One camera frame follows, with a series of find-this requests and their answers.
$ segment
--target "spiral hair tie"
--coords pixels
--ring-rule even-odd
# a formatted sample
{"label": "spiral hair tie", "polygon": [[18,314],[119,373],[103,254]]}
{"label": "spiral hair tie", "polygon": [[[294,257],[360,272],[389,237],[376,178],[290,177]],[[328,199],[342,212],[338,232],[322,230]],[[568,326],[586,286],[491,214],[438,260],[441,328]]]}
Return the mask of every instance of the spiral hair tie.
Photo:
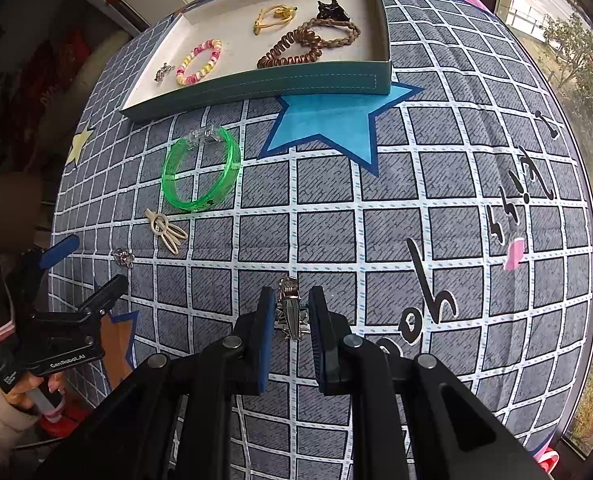
{"label": "spiral hair tie", "polygon": [[[314,63],[321,57],[321,38],[311,30],[296,28],[292,32],[284,34],[278,43],[270,48],[270,51],[257,61],[257,68],[269,68],[271,66],[295,65],[299,63]],[[283,52],[294,43],[300,43],[310,47],[310,51],[302,56],[281,57]]]}
{"label": "spiral hair tie", "polygon": [[[208,62],[203,66],[201,70],[193,73],[186,77],[185,70],[192,60],[204,50],[208,48],[214,49]],[[220,40],[208,40],[205,43],[201,43],[194,47],[194,50],[190,54],[183,58],[183,62],[180,64],[179,70],[177,70],[177,83],[182,86],[194,85],[203,79],[208,73],[214,68],[216,62],[221,56],[221,41]]]}

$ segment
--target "silver charm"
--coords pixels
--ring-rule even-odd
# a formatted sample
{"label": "silver charm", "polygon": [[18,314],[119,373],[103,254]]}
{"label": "silver charm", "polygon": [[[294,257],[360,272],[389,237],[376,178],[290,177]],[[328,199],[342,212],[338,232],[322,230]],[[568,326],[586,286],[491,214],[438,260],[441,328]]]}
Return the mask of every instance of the silver charm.
{"label": "silver charm", "polygon": [[154,77],[154,80],[157,83],[160,83],[161,81],[163,81],[163,78],[168,75],[168,72],[170,70],[174,70],[174,65],[168,65],[167,63],[163,63],[163,66],[156,71],[156,76]]}
{"label": "silver charm", "polygon": [[278,280],[276,318],[283,332],[286,333],[286,339],[301,341],[304,334],[310,333],[307,308],[301,308],[298,278]]}
{"label": "silver charm", "polygon": [[128,267],[128,269],[132,268],[132,264],[134,264],[134,254],[129,252],[127,249],[118,248],[112,251],[112,256],[114,256],[114,261],[117,265],[121,267]]}

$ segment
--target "clear plastic clasp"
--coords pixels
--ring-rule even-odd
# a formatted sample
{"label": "clear plastic clasp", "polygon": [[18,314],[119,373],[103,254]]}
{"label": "clear plastic clasp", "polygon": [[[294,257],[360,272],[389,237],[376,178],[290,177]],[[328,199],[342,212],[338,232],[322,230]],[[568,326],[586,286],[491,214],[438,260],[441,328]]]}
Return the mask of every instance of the clear plastic clasp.
{"label": "clear plastic clasp", "polygon": [[223,138],[221,137],[220,130],[221,126],[209,124],[195,130],[190,130],[186,138],[191,146],[196,147],[209,142],[222,142]]}

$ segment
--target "yellow star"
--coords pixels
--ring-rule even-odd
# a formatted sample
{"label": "yellow star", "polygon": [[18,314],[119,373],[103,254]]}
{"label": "yellow star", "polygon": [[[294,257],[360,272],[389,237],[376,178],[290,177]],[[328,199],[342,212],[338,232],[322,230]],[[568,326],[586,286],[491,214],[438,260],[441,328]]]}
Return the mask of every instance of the yellow star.
{"label": "yellow star", "polygon": [[76,134],[74,136],[74,138],[72,139],[72,147],[70,149],[70,154],[67,156],[65,165],[70,164],[70,162],[72,161],[74,161],[77,165],[79,164],[79,157],[81,156],[81,150],[83,149],[83,145],[88,141],[93,131],[94,130],[88,130],[86,126],[80,134]]}

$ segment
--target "transparent green bracelet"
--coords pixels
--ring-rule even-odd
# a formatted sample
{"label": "transparent green bracelet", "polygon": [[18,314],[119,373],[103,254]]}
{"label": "transparent green bracelet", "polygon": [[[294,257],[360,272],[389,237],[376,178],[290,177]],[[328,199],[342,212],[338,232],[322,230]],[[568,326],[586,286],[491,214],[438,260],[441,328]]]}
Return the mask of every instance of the transparent green bracelet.
{"label": "transparent green bracelet", "polygon": [[163,195],[172,205],[185,211],[205,211],[220,203],[230,192],[241,169],[241,148],[236,139],[224,128],[216,131],[221,140],[225,141],[225,167],[221,176],[205,195],[193,202],[183,202],[176,192],[176,173],[180,162],[190,150],[198,149],[198,144],[190,142],[185,137],[177,140],[170,148],[170,153],[163,165],[161,185]]}

